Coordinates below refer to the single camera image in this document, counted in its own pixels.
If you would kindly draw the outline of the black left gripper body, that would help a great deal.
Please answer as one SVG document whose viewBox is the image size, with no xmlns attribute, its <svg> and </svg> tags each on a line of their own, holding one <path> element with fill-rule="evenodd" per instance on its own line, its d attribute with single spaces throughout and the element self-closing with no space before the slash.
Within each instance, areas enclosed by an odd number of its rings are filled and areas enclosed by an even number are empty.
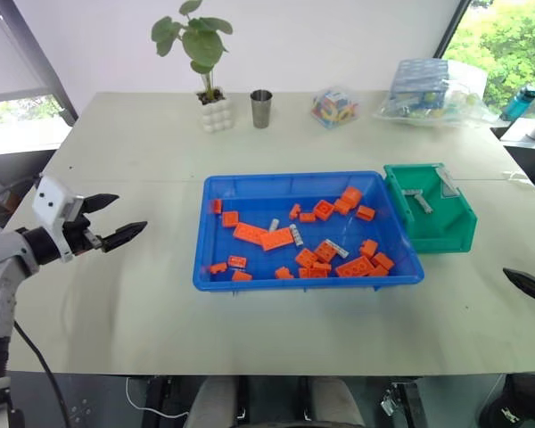
<svg viewBox="0 0 535 428">
<path fill-rule="evenodd" d="M 62 227 L 63 236 L 74 256 L 101 248 L 101 238 L 91 232 L 89 227 L 90 221 L 86 214 L 81 213 L 81 207 L 73 219 L 64 222 Z"/>
</svg>

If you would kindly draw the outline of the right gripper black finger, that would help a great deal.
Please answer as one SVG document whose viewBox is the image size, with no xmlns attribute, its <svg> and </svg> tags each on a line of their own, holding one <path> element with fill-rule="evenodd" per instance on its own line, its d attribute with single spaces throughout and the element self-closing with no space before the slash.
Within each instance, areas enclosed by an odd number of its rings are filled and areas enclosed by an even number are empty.
<svg viewBox="0 0 535 428">
<path fill-rule="evenodd" d="M 517 289 L 535 300 L 535 276 L 507 267 L 503 268 L 503 273 Z"/>
</svg>

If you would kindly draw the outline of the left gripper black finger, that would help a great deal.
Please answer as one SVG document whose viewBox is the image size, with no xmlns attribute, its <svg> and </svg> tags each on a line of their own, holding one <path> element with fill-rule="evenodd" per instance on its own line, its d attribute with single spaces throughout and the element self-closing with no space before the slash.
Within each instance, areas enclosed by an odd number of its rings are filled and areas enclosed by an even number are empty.
<svg viewBox="0 0 535 428">
<path fill-rule="evenodd" d="M 111 235 L 101 238 L 101 249 L 103 252 L 113 251 L 120 246 L 129 243 L 139 235 L 148 225 L 147 221 L 139 221 L 126 224 Z"/>
<path fill-rule="evenodd" d="M 112 193 L 98 193 L 88 196 L 83 200 L 81 205 L 81 213 L 90 214 L 98 210 L 102 210 L 111 203 L 117 201 L 118 198 L 118 195 Z"/>
</svg>

